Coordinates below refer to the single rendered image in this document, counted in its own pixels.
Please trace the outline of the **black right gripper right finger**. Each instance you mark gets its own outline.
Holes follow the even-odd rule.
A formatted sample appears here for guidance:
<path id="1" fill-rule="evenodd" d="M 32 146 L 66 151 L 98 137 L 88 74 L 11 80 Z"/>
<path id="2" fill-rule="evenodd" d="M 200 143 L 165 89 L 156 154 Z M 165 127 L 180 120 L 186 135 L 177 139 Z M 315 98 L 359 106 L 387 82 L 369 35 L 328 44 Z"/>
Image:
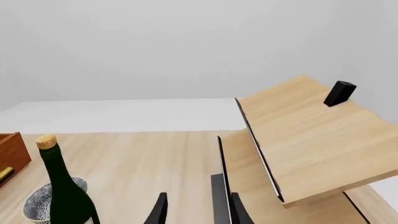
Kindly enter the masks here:
<path id="1" fill-rule="evenodd" d="M 236 218 L 234 224 L 254 224 L 248 212 L 246 211 L 239 194 L 233 192 L 231 194 L 232 202 L 234 205 L 234 210 L 236 214 Z"/>

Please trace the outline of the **small black block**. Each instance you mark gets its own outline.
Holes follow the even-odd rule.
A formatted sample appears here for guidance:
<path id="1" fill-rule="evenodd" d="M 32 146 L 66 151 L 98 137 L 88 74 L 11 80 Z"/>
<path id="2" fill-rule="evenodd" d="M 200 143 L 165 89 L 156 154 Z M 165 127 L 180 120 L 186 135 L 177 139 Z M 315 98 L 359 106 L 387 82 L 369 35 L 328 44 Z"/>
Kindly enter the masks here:
<path id="1" fill-rule="evenodd" d="M 328 107 L 344 103 L 350 98 L 356 87 L 349 82 L 337 81 L 323 103 Z"/>

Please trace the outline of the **blue patterned ceramic bowl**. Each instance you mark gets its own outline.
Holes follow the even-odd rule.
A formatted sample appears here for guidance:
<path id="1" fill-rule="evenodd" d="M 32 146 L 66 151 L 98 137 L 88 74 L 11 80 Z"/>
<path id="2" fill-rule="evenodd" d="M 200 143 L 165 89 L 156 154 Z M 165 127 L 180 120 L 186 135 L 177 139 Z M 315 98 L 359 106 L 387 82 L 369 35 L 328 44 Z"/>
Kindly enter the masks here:
<path id="1" fill-rule="evenodd" d="M 88 184 L 79 177 L 73 185 L 47 183 L 25 201 L 24 216 L 35 224 L 96 224 L 96 212 L 87 195 Z"/>

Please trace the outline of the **red-brown wooden cabinet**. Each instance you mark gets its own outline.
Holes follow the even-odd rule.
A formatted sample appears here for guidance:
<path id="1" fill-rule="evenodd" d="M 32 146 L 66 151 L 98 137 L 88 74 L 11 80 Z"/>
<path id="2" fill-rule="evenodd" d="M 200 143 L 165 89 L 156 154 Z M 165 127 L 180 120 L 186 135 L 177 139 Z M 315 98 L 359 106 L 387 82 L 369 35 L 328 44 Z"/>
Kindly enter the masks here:
<path id="1" fill-rule="evenodd" d="M 20 132 L 0 133 L 0 171 L 13 167 L 15 173 L 0 188 L 31 162 L 30 155 Z"/>

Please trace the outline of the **dark green corked bottle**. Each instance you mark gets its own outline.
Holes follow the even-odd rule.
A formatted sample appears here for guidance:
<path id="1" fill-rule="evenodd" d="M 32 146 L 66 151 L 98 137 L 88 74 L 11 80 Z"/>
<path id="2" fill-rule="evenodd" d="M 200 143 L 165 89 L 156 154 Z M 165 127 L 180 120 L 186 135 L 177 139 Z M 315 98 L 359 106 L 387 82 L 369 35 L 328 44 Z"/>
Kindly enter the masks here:
<path id="1" fill-rule="evenodd" d="M 54 134 L 35 140 L 52 186 L 51 224 L 100 224 L 89 195 L 73 181 Z"/>

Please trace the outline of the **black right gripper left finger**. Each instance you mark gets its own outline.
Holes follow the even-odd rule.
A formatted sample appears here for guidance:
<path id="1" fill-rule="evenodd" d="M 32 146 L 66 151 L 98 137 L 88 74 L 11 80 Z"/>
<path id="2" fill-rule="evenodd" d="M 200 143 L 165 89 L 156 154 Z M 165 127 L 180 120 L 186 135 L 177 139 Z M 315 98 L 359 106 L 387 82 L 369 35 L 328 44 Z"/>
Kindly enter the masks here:
<path id="1" fill-rule="evenodd" d="M 167 193 L 162 192 L 159 194 L 158 199 L 153 206 L 149 216 L 144 224 L 165 224 L 168 211 L 168 198 Z"/>

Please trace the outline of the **pale wooden two-tier shelf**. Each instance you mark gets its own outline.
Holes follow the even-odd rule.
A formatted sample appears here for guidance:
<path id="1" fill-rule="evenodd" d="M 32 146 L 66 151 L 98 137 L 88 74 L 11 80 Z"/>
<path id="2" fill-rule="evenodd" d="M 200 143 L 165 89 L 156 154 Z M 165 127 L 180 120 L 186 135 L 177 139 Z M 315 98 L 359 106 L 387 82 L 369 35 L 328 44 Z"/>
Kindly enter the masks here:
<path id="1" fill-rule="evenodd" d="M 370 184 L 398 177 L 398 125 L 301 75 L 236 100 L 246 127 L 218 138 L 228 223 L 398 224 Z"/>

